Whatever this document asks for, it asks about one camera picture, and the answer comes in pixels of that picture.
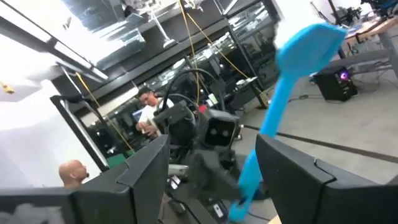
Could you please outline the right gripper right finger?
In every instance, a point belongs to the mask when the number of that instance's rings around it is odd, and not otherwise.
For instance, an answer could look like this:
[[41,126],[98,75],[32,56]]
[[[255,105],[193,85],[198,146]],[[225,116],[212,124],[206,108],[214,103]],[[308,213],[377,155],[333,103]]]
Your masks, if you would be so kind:
[[396,184],[375,183],[263,134],[256,155],[282,223],[397,224]]

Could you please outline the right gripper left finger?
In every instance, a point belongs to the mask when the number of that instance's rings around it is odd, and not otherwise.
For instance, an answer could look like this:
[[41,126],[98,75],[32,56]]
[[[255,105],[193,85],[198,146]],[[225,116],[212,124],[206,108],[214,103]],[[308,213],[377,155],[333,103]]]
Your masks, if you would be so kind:
[[153,224],[167,185],[169,138],[75,188],[1,191],[1,223]]

